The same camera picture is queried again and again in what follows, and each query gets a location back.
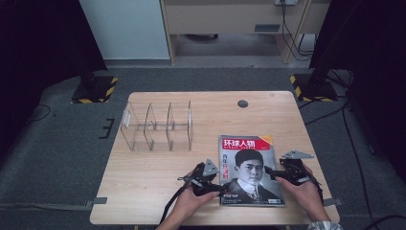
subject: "wooden table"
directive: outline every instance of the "wooden table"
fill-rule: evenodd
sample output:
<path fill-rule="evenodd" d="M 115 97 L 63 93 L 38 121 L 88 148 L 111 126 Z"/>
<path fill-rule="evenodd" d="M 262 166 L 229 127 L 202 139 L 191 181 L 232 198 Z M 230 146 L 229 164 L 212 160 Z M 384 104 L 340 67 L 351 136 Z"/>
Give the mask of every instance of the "wooden table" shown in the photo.
<path fill-rule="evenodd" d="M 248 107 L 237 105 L 240 100 Z M 158 224 L 170 198 L 183 185 L 177 178 L 211 158 L 218 166 L 218 136 L 271 134 L 277 160 L 283 153 L 300 150 L 315 154 L 294 96 L 287 91 L 141 92 L 132 103 L 192 102 L 191 151 L 131 151 L 118 131 L 90 216 L 93 224 Z M 317 156 L 304 162 L 330 198 Z M 309 219 L 289 193 L 281 208 L 223 207 L 218 198 L 201 207 L 185 225 L 292 225 Z M 331 219 L 339 221 L 336 207 L 328 206 Z"/>

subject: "acrylic divider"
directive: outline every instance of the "acrylic divider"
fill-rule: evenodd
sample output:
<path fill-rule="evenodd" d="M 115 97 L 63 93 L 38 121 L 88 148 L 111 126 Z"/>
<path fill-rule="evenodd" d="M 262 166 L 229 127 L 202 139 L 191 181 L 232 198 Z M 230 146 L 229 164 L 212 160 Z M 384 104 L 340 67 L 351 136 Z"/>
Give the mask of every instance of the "acrylic divider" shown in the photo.
<path fill-rule="evenodd" d="M 132 151 L 189 151 L 191 102 L 127 103 L 120 129 Z"/>

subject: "magazine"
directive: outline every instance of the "magazine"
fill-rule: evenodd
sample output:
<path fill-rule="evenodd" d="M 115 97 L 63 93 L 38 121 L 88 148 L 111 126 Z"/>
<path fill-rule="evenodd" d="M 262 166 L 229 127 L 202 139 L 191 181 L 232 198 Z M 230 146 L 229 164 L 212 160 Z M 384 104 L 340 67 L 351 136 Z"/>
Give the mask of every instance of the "magazine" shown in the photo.
<path fill-rule="evenodd" d="M 219 137 L 220 185 L 227 190 L 222 205 L 284 206 L 281 185 L 263 166 L 276 170 L 271 135 Z"/>

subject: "person's arm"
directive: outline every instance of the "person's arm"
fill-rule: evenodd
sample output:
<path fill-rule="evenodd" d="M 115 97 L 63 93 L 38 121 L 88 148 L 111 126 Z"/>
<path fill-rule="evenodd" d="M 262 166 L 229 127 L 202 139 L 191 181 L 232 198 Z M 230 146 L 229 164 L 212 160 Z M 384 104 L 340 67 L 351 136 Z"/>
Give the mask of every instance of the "person's arm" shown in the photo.
<path fill-rule="evenodd" d="M 306 165 L 304 165 L 309 173 L 312 173 Z M 277 177 L 277 181 L 281 183 L 282 187 L 292 194 L 299 205 L 304 209 L 308 218 L 311 220 L 311 224 L 308 226 L 308 230 L 342 230 L 340 224 L 331 222 L 326 209 L 319 197 L 316 186 L 306 181 L 302 185 L 296 186 L 289 181 Z"/>
<path fill-rule="evenodd" d="M 168 217 L 156 228 L 156 230 L 175 230 L 191 217 L 198 208 L 218 196 L 219 192 L 211 192 L 196 196 L 191 187 L 185 189 L 177 198 L 175 206 Z"/>
<path fill-rule="evenodd" d="M 317 188 L 312 182 L 306 181 L 300 186 L 295 186 L 283 178 L 277 177 L 277 180 L 295 197 L 296 201 L 298 201 L 312 222 L 330 221 L 322 200 L 319 197 L 319 193 L 317 192 Z"/>

